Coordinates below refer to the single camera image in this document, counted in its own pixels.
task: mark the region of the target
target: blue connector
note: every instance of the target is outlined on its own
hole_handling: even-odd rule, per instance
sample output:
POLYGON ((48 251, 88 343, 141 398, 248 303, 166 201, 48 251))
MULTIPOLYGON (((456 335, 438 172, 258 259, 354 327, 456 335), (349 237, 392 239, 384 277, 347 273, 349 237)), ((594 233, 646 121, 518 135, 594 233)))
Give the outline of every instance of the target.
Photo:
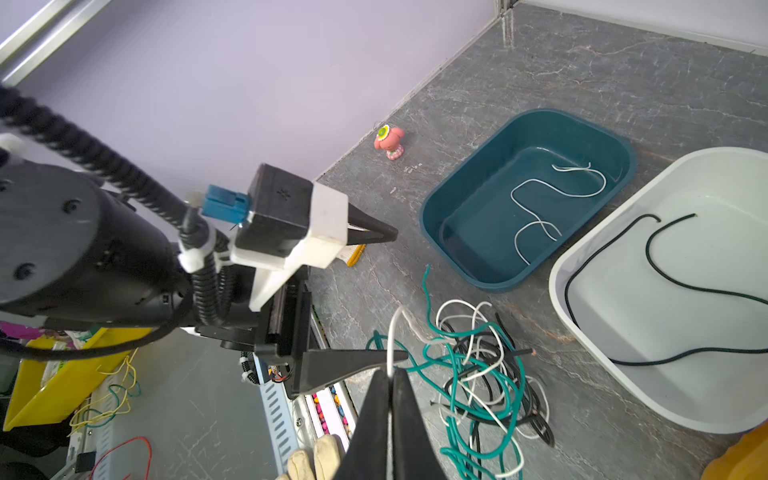
POLYGON ((246 194, 208 185, 203 215, 229 223, 242 223, 248 217, 250 198, 246 194))

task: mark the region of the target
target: purple wall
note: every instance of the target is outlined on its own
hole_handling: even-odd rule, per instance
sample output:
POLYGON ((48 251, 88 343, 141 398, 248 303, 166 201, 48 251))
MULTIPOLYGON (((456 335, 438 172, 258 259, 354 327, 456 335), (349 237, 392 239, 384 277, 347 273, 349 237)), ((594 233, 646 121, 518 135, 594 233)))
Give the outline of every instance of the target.
POLYGON ((467 44, 492 5, 115 0, 20 88, 182 196, 244 190, 262 161, 314 178, 467 44))

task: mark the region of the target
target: tray rim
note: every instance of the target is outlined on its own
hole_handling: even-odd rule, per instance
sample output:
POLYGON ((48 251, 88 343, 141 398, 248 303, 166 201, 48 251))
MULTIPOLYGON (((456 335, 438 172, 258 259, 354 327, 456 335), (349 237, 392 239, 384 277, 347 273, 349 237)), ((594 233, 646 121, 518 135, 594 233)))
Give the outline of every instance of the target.
POLYGON ((675 171, 677 168, 679 168, 681 165, 685 164, 688 161, 694 160, 702 156, 706 156, 708 154, 720 153, 720 152, 749 153, 749 154, 758 153, 759 156, 764 157, 766 161, 768 161, 768 153, 755 150, 752 148, 743 148, 743 147, 704 148, 701 150, 692 151, 689 154, 685 154, 684 156, 678 158, 677 160, 672 162, 667 168, 662 170, 661 173, 659 173, 656 177, 654 177, 650 182, 648 182, 640 190, 638 190, 634 195, 632 195, 625 202, 619 205, 616 208, 616 210, 612 211, 610 215, 605 217, 594 228, 592 228, 587 233, 585 233, 584 236, 581 239, 579 239, 579 241, 577 241, 576 243, 573 244, 573 246, 571 246, 571 248, 569 248, 562 255, 560 255, 557 261, 554 262, 554 266, 552 266, 552 270, 550 270, 549 272, 548 289, 549 289, 549 300, 552 302, 554 311, 558 314, 558 318, 563 323, 563 325, 565 325, 566 328, 568 328, 568 331, 601 364, 601 366, 604 369, 606 369, 608 373, 611 374, 611 376, 614 377, 614 379, 616 379, 621 384, 621 386, 623 386, 632 395, 634 395, 637 399, 639 399, 642 403, 644 403, 648 408, 655 411, 657 414, 663 416, 665 419, 669 419, 672 422, 675 422, 678 425, 682 425, 684 427, 688 427, 689 429, 694 429, 700 432, 727 434, 727 433, 745 432, 747 430, 753 429, 758 425, 760 425, 763 421, 765 421, 766 413, 768 412, 768 402, 766 403, 766 407, 763 410, 753 414, 752 416, 746 417, 745 419, 742 419, 739 422, 720 422, 720 423, 700 422, 698 420, 689 419, 685 416, 680 415, 679 413, 672 412, 671 410, 663 407, 661 404, 659 404, 654 399, 652 399, 648 394, 646 394, 645 391, 643 391, 639 386, 637 386, 637 384, 633 382, 628 376, 626 376, 624 372, 622 372, 617 366, 615 366, 612 363, 612 361, 610 361, 608 357, 602 352, 602 350, 600 350, 598 346, 596 346, 589 339, 589 337, 584 332, 582 332, 581 329, 578 328, 575 323, 573 323, 573 320, 565 311, 565 309, 560 303, 560 300, 558 299, 558 292, 557 292, 557 287, 555 282, 557 277, 557 272, 559 272, 562 269, 563 263, 565 263, 566 260, 570 259, 574 255, 577 255, 579 253, 579 250, 581 250, 589 240, 596 237, 608 224, 615 221, 624 211, 629 210, 635 203, 637 203, 637 201, 640 198, 642 198, 648 191, 653 189, 670 173, 672 173, 673 171, 675 171))
POLYGON ((445 178, 443 178, 437 186, 435 186, 429 194, 425 197, 424 201, 422 202, 422 206, 419 209, 419 229, 422 232, 422 236, 427 239, 429 244, 432 246, 434 250, 437 250, 440 254, 440 256, 448 262, 448 264, 451 266, 451 268, 459 274, 459 276, 467 283, 474 285, 478 287, 481 290, 484 290, 486 292, 490 293, 497 293, 497 292, 505 292, 508 290, 511 290, 514 288, 518 283, 520 283, 522 280, 524 280, 528 275, 533 273, 534 270, 536 270, 547 258, 550 257, 558 248, 560 248, 563 243, 565 243, 568 239, 570 239, 580 228, 582 228, 592 217, 594 217, 595 214, 597 214, 598 211, 600 211, 613 197, 616 196, 620 191, 624 189, 624 187, 629 184, 629 182, 632 180, 634 175, 637 173, 637 152, 635 152, 634 148, 632 148, 631 142, 625 138, 620 136, 619 134, 608 130, 607 128, 604 128, 600 125, 594 124, 588 120, 585 120, 583 118, 577 117, 576 115, 569 114, 567 111, 558 110, 557 108, 533 108, 531 110, 523 111, 519 114, 516 114, 512 118, 510 118, 504 125, 499 127, 493 135, 488 137, 479 147, 475 149, 470 155, 467 156, 460 164, 456 165, 454 169, 451 171, 450 174, 448 174, 445 178), (567 118, 570 118, 573 121, 577 121, 579 123, 585 124, 588 127, 592 127, 595 130, 598 130, 609 137, 612 137, 616 139, 623 147, 624 149, 629 153, 629 169, 627 170, 627 174, 624 176, 621 181, 619 181, 612 189, 610 189, 607 194, 602 198, 601 201, 597 202, 587 213, 584 214, 582 218, 580 218, 576 223, 574 223, 571 228, 563 232, 563 236, 558 239, 558 241, 553 242, 552 245, 543 252, 541 252, 537 257, 535 257, 530 265, 528 265, 526 268, 524 268, 520 273, 513 276, 509 280, 505 280, 503 282, 497 282, 497 283, 488 283, 488 282, 482 282, 480 280, 476 280, 475 278, 472 278, 469 276, 449 255, 443 248, 437 243, 437 241, 432 237, 432 235, 427 232, 426 228, 424 227, 424 209, 426 207, 426 204, 432 199, 432 195, 435 194, 438 190, 440 190, 443 185, 448 182, 454 175, 456 175, 463 167, 464 165, 469 162, 472 158, 474 158, 475 155, 478 154, 478 152, 485 147, 488 143, 490 143, 494 138, 496 138, 506 127, 508 127, 512 122, 518 120, 521 117, 524 117, 525 115, 533 114, 535 112, 540 111, 548 111, 555 114, 559 114, 562 116, 565 116, 567 118))

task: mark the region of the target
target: marble surface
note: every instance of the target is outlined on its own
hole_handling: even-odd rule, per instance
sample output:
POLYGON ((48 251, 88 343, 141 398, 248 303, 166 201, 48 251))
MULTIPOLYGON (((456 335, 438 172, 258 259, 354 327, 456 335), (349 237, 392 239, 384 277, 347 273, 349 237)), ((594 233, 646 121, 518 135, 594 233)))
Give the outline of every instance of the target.
MULTIPOLYGON (((561 325, 548 295, 554 261, 599 220, 680 156, 706 147, 768 151, 768 58, 519 4, 513 42, 495 25, 386 121, 403 128, 396 162, 366 138, 321 178, 399 228, 395 243, 371 245, 358 265, 313 270, 310 286, 332 347, 362 348, 386 332, 395 308, 425 315, 421 278, 432 265, 432 304, 488 300, 513 337, 533 346, 526 369, 546 385, 554 449, 522 439, 526 479, 699 478, 737 435, 709 435, 661 418, 615 382, 561 325), (589 224, 508 293, 463 282, 419 231, 429 191, 511 116, 553 107, 630 139, 640 161, 632 183, 589 224)), ((415 352, 418 340, 398 338, 415 352)), ((370 372, 349 380, 362 404, 370 372)), ((446 445, 431 392, 412 379, 433 446, 446 445)), ((491 445, 490 433, 484 445, 491 445)), ((508 452, 508 463, 514 458, 508 452)), ((455 469, 439 455, 449 478, 455 469)))

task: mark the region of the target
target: teal plastic tray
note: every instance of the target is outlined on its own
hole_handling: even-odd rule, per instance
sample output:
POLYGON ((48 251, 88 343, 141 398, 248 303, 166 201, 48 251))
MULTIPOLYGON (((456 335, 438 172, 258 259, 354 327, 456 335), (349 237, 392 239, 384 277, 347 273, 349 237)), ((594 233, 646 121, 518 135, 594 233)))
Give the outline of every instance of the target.
POLYGON ((551 109, 512 118, 467 157, 426 198, 422 233, 467 282, 498 292, 510 290, 624 188, 637 170, 637 155, 618 135, 586 120, 551 109), (571 198, 531 182, 515 198, 563 233, 551 240, 540 225, 513 239, 535 218, 512 201, 511 190, 538 178, 569 194, 591 194, 603 180, 591 172, 557 172, 558 167, 591 164, 605 175, 594 197, 571 198))

